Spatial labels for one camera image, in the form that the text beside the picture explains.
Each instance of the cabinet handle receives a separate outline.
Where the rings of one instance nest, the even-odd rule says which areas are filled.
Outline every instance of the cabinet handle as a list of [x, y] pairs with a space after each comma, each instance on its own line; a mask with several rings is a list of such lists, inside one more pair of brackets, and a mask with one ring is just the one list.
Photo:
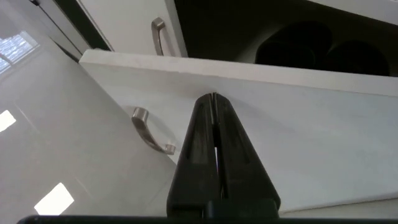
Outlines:
[[160, 17], [154, 19], [151, 25], [152, 38], [154, 40], [156, 54], [160, 56], [163, 56], [162, 43], [160, 41], [160, 30], [162, 30], [165, 26], [166, 25], [163, 19], [161, 19]]
[[154, 137], [151, 135], [147, 125], [148, 115], [149, 111], [144, 108], [136, 108], [134, 110], [131, 121], [136, 127], [138, 134], [146, 144], [148, 144], [156, 151], [163, 152], [167, 155], [174, 155], [175, 146], [171, 144], [166, 144], [165, 147], [162, 147], [155, 141]]

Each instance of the drawer front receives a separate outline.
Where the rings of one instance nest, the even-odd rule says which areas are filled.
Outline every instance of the drawer front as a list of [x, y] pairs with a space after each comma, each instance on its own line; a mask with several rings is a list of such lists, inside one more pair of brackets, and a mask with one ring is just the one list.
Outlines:
[[398, 192], [396, 78], [100, 51], [80, 63], [128, 113], [140, 106], [154, 114], [177, 150], [195, 100], [211, 92], [227, 97], [282, 199], [281, 211]]

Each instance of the black plastic tool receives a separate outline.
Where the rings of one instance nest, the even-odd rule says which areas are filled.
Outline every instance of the black plastic tool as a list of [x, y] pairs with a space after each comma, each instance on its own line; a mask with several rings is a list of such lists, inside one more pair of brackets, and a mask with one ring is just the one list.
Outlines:
[[225, 97], [199, 98], [172, 187], [168, 217], [277, 217], [280, 198]]

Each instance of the white cabinet door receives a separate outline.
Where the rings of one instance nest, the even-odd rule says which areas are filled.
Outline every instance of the white cabinet door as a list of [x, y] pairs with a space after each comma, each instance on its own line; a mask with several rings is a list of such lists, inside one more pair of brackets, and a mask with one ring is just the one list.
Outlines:
[[43, 32], [0, 4], [0, 217], [165, 215], [175, 164]]
[[160, 17], [165, 55], [187, 57], [173, 0], [79, 0], [80, 6], [116, 52], [156, 55], [151, 23]]
[[227, 97], [282, 212], [398, 193], [397, 78], [95, 50], [80, 63], [128, 113], [147, 108], [178, 149], [195, 100]]

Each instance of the open drawer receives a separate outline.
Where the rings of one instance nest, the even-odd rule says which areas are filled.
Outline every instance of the open drawer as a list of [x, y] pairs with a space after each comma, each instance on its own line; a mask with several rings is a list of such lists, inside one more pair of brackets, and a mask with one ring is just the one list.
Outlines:
[[100, 50], [85, 52], [80, 64], [130, 116], [135, 107], [147, 109], [155, 138], [167, 136], [177, 152], [196, 99], [227, 97], [281, 197], [281, 212], [398, 193], [394, 77]]
[[164, 55], [173, 57], [255, 63], [259, 46], [278, 30], [297, 22], [317, 21], [331, 31], [328, 49], [350, 40], [365, 42], [383, 55], [389, 75], [398, 75], [396, 1], [79, 2], [116, 52], [156, 55], [162, 49]]

